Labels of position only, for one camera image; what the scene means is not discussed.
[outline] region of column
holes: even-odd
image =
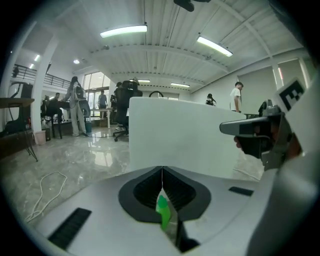
[[[109,85],[109,95],[108,95],[108,107],[111,107],[111,102],[110,102],[110,97],[112,94],[114,94],[114,91],[116,89],[116,83],[113,81],[110,81],[110,85]]]
[[[300,63],[300,67],[301,67],[301,70],[302,70],[303,78],[304,78],[304,81],[305,81],[305,87],[309,88],[310,83],[311,83],[311,79],[310,79],[309,72],[307,70],[306,63],[305,63],[303,58],[299,58],[299,63]]]
[[[34,99],[34,102],[31,104],[31,126],[34,133],[41,131],[40,107],[42,90],[44,86],[47,67],[49,65],[49,62],[51,61],[52,55],[54,54],[58,46],[58,43],[59,40],[54,35],[48,43],[43,56],[41,57],[41,62],[36,72],[32,89],[32,98]]]
[[[274,79],[275,79],[275,84],[276,84],[276,89],[280,89],[282,86],[284,86],[284,82],[281,77],[281,73],[279,70],[279,66],[277,63],[272,64],[272,69],[273,69],[273,74],[274,74]]]
[[[0,98],[7,98],[8,91],[10,86],[10,79],[12,71],[14,70],[15,63],[21,51],[23,44],[25,43],[28,35],[36,25],[36,21],[31,22],[29,25],[25,26],[19,34],[17,34],[16,43],[13,45],[12,49],[9,51],[12,53],[9,55],[7,63],[5,65],[1,86],[0,86]],[[0,131],[3,131],[5,128],[5,109],[0,109]]]

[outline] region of white cable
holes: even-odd
[[[52,198],[49,202],[47,202],[47,203],[45,204],[45,206],[44,206],[41,210],[35,211],[36,207],[38,206],[38,204],[39,204],[39,202],[41,201],[42,196],[43,196],[43,194],[44,194],[44,192],[43,192],[43,190],[42,190],[42,181],[43,181],[43,179],[44,179],[45,177],[48,177],[48,176],[50,176],[50,175],[52,175],[52,174],[55,174],[55,173],[58,173],[58,174],[60,174],[60,175],[62,175],[62,176],[65,177],[65,179],[64,179],[64,181],[63,181],[63,183],[62,183],[62,186],[61,186],[61,188],[60,188],[59,193],[58,193],[54,198]],[[28,217],[25,218],[25,221],[26,221],[26,222],[30,222],[30,221],[32,221],[33,219],[35,219],[36,217],[38,217],[40,214],[43,214],[43,211],[46,209],[46,207],[47,207],[53,200],[55,200],[55,199],[61,194],[61,191],[62,191],[62,189],[64,188],[64,185],[65,185],[67,179],[68,179],[68,177],[67,177],[66,175],[62,174],[62,173],[59,172],[59,171],[51,172],[51,173],[45,175],[44,177],[42,177],[42,179],[40,180],[41,196],[40,196],[40,198],[38,199],[38,201],[35,203],[35,205],[34,205],[34,207],[33,207],[33,209],[32,209],[32,213],[31,213]]]
[[[243,171],[243,170],[239,170],[239,169],[235,169],[235,168],[233,168],[233,169],[234,169],[235,171],[239,172],[239,173],[242,173],[242,174],[244,174],[244,175],[250,176],[251,178],[254,178],[254,179],[257,180],[257,181],[260,181],[259,178],[255,177],[255,176],[253,176],[253,175],[251,175],[251,174],[249,174],[249,173],[247,173],[247,172],[245,172],[245,171]]]

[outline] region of desk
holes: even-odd
[[[0,109],[6,109],[8,108],[10,111],[10,108],[19,108],[21,111],[21,117],[22,117],[22,128],[23,128],[23,134],[25,138],[25,145],[26,145],[26,151],[29,153],[29,156],[32,155],[34,159],[38,162],[37,156],[34,152],[34,149],[32,148],[32,144],[30,142],[30,138],[28,137],[26,126],[24,123],[24,111],[23,108],[31,105],[32,102],[34,102],[34,98],[0,98]]]
[[[90,109],[91,111],[96,111],[96,112],[106,112],[107,114],[107,118],[108,118],[108,129],[110,129],[110,111],[112,111],[113,108],[112,107],[107,107],[107,108],[98,108],[98,109]]]

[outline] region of hand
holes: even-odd
[[[271,123],[271,129],[270,129],[270,131],[271,131],[271,134],[272,134],[272,138],[270,138],[270,139],[271,139],[272,144],[274,145],[274,144],[276,143],[277,139],[278,139],[278,135],[279,135],[279,125],[276,124],[276,123]],[[259,135],[259,133],[260,133],[260,126],[256,126],[256,127],[254,128],[254,132],[255,132],[257,135]],[[235,136],[233,140],[234,140],[234,142],[235,142],[235,146],[236,146],[238,149],[241,149],[241,150],[243,151],[243,149],[242,149],[242,147],[241,147],[241,144],[240,144],[238,138]],[[298,138],[296,137],[295,134],[293,134],[293,135],[292,135],[292,138],[291,138],[291,140],[290,140],[290,142],[289,142],[288,149],[287,149],[286,154],[285,154],[286,160],[293,159],[293,158],[299,156],[299,154],[301,153],[301,150],[302,150],[302,149],[301,149],[301,145],[300,145],[300,143],[299,143],[299,141],[298,141]]]

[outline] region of marble floor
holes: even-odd
[[[110,130],[95,128],[92,136],[96,137],[64,136],[45,145],[34,146],[38,162],[25,150],[1,160],[0,181],[12,207],[25,219],[41,195],[41,178],[55,171],[66,175],[67,181],[60,196],[46,207],[44,215],[84,187],[128,172],[129,138],[122,137],[115,142],[113,131],[114,127]],[[258,181],[263,173],[261,161],[242,152],[234,168],[232,177],[239,180]],[[43,197],[37,210],[59,193],[64,179],[54,173],[43,180]],[[36,224],[41,217],[30,223]]]

